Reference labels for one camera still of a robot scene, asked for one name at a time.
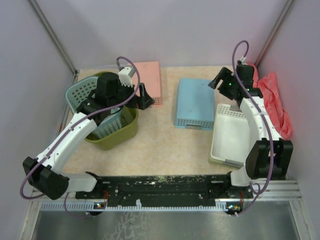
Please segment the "pink perforated tray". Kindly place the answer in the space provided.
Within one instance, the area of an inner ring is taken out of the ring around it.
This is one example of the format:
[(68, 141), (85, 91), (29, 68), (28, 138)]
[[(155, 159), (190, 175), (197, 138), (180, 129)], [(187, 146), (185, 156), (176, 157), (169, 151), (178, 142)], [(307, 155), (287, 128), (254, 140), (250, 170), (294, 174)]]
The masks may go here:
[(134, 63), (140, 74), (140, 82), (155, 101), (153, 108), (163, 105), (162, 78), (159, 61), (146, 61)]

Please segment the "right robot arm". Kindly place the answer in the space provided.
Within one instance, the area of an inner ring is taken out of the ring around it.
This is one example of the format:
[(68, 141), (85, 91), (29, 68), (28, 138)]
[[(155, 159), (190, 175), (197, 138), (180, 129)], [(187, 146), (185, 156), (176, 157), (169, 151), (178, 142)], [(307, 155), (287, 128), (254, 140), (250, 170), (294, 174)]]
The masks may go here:
[(235, 70), (223, 67), (209, 83), (237, 103), (217, 105), (210, 150), (212, 161), (236, 167), (223, 185), (229, 198), (259, 180), (283, 180), (293, 153), (292, 142), (272, 124), (261, 90), (253, 86), (254, 67), (239, 64)]

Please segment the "blue perforated tray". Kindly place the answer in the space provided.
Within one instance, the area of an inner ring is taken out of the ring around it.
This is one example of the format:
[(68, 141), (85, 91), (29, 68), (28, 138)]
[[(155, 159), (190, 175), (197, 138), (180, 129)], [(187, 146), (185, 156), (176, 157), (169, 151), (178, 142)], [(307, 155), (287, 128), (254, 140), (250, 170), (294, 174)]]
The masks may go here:
[(215, 117), (214, 90), (209, 79), (181, 78), (177, 88), (174, 126), (211, 131)]

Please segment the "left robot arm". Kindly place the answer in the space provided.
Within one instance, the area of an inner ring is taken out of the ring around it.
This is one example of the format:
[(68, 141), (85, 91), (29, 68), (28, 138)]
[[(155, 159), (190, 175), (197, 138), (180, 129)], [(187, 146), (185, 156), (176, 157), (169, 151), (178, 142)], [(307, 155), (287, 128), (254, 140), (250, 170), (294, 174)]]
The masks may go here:
[(84, 78), (65, 93), (73, 107), (73, 117), (58, 137), (37, 157), (27, 157), (22, 167), (25, 179), (41, 196), (57, 200), (67, 193), (87, 192), (97, 199), (103, 195), (104, 186), (93, 173), (67, 174), (63, 168), (81, 142), (92, 132), (98, 137), (120, 131), (120, 126), (109, 127), (123, 107), (145, 110), (154, 104), (145, 84), (132, 83), (132, 74), (104, 72), (99, 76)]

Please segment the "white perforated tray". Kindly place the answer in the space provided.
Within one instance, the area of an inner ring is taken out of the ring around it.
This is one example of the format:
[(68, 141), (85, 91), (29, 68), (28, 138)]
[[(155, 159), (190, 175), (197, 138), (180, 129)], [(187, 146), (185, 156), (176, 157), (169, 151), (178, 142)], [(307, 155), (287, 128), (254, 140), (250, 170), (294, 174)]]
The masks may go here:
[(242, 111), (230, 104), (216, 106), (209, 157), (243, 162), (249, 154), (250, 129)]

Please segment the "light green perforated tray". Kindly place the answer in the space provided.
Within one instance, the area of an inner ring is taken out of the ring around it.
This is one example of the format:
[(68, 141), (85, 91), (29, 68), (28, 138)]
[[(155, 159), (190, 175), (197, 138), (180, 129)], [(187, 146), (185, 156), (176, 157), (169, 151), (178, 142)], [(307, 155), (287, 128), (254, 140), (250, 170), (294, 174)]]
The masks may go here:
[(214, 157), (209, 157), (208, 159), (209, 162), (211, 163), (217, 163), (225, 166), (231, 166), (235, 168), (242, 168), (245, 164), (240, 161), (235, 161), (235, 160), (230, 160), (230, 159), (222, 159), (222, 158), (214, 158)]

